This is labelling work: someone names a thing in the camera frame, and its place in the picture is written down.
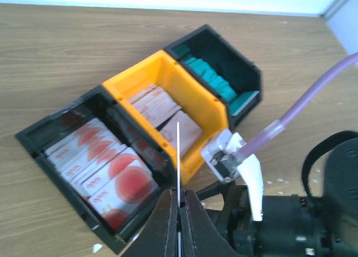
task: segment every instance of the black strap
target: black strap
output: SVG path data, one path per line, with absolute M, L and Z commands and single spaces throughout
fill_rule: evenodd
M 308 200 L 311 201 L 316 206 L 316 208 L 319 207 L 319 204 L 315 201 L 316 199 L 313 198 L 308 185 L 308 177 L 313 164 L 322 155 L 333 150 L 339 144 L 357 137 L 358 137 L 358 132 L 349 131 L 349 130 L 341 131 L 336 134 L 333 134 L 332 136 L 326 138 L 324 141 L 316 145 L 311 150 L 311 152 L 309 152 L 306 159 L 304 160 L 302 166 L 302 183 L 303 183 L 304 190 L 306 191 Z

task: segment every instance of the purple tube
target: purple tube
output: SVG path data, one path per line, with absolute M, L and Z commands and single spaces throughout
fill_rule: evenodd
M 311 87 L 281 116 L 267 128 L 257 134 L 252 140 L 242 146 L 232 155 L 240 162 L 243 162 L 250 155 L 262 148 L 268 141 L 272 140 L 301 112 L 301 110 L 313 99 L 313 97 L 340 72 L 358 61 L 358 52 L 344 58 L 328 71 L 326 71 Z

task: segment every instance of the thin white stick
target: thin white stick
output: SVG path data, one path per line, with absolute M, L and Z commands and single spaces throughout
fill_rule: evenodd
M 178 213 L 180 213 L 180 127 L 177 122 L 177 194 L 178 194 Z M 181 232 L 178 232 L 178 257 L 181 257 Z

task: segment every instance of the wood grain surface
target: wood grain surface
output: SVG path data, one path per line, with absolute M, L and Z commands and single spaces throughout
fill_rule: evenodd
M 0 256 L 6 257 L 92 256 L 101 243 L 15 140 L 18 131 L 205 23 L 263 72 L 263 101 L 237 128 L 246 140 L 346 56 L 320 18 L 9 4 L 0 5 L 0 14 Z M 344 71 L 257 153 L 266 194 L 304 194 L 300 168 L 309 150 L 337 131 L 357 129 L 357 76 L 355 67 Z M 322 165 L 311 175 L 315 194 Z M 199 190 L 214 180 L 204 166 L 189 185 Z M 222 202 L 212 198 L 205 206 Z M 104 246 L 94 256 L 114 254 Z

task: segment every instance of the yellow plastic bin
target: yellow plastic bin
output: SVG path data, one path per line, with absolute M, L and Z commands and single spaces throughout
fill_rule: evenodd
M 105 81 L 102 86 L 170 156 L 176 165 L 176 149 L 147 121 L 128 99 L 155 84 L 161 86 L 202 129 L 201 137 L 181 159 L 181 182 L 194 176 L 204 160 L 200 150 L 218 131 L 228 129 L 225 105 L 197 82 L 177 61 L 160 50 Z

